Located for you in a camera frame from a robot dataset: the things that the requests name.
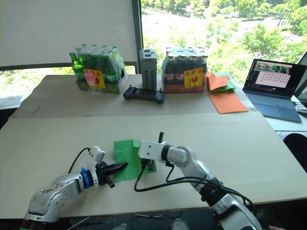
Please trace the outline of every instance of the green paper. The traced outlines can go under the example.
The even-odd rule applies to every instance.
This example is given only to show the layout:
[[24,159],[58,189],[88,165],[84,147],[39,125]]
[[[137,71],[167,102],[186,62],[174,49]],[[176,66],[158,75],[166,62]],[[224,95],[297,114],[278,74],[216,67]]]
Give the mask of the green paper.
[[[141,158],[138,155],[140,143],[136,140],[122,140],[114,142],[113,158],[115,162],[128,162],[127,167],[114,174],[114,181],[125,181],[138,178],[141,171]],[[153,170],[144,170],[143,174],[155,173],[155,162],[153,163]]]
[[217,88],[215,90],[212,90],[211,93],[217,93],[217,92],[234,92],[236,89],[236,86],[231,81],[231,76],[228,73],[215,73],[216,76],[227,76],[228,82],[226,86]]

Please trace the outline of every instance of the orange folded paper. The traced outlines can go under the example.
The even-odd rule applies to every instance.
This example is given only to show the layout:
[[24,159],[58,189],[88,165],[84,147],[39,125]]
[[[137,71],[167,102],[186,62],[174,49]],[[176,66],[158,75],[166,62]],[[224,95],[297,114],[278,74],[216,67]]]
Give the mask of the orange folded paper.
[[224,87],[227,85],[227,83],[228,83],[227,76],[216,76],[214,73],[207,72],[206,84],[209,92],[217,88]]
[[248,111],[234,92],[210,94],[209,97],[220,114]]

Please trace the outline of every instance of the laptop keyboard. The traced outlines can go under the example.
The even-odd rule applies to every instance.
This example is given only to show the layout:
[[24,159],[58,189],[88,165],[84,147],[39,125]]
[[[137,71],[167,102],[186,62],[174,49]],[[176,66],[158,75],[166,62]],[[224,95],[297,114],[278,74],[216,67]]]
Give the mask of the laptop keyboard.
[[295,106],[293,105],[293,102],[289,99],[281,99],[276,97],[269,97],[269,96],[262,96],[262,95],[256,95],[256,94],[248,94],[248,98],[253,103],[258,104],[266,104],[266,105],[272,105],[272,106],[278,106],[288,109],[293,109]]

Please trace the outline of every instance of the red and yellow label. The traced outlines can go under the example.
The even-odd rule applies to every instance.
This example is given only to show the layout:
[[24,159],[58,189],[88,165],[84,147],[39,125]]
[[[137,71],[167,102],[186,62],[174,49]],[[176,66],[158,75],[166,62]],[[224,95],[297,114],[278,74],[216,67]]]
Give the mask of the red and yellow label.
[[184,88],[192,88],[202,85],[202,68],[184,71]]
[[95,82],[98,88],[100,89],[105,89],[106,85],[105,85],[105,81],[102,77],[102,72],[98,71],[98,70],[94,70],[94,69],[84,69],[83,70],[84,73],[93,73],[94,77],[95,77]]

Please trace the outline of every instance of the black controller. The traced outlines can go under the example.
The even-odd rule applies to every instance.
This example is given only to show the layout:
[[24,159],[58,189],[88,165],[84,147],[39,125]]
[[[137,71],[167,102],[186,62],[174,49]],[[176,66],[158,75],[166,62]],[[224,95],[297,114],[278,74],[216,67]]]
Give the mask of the black controller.
[[157,102],[157,104],[162,104],[164,102],[164,93],[160,89],[158,90],[146,90],[138,89],[135,87],[130,87],[123,94],[126,100],[130,99],[143,99],[148,101]]

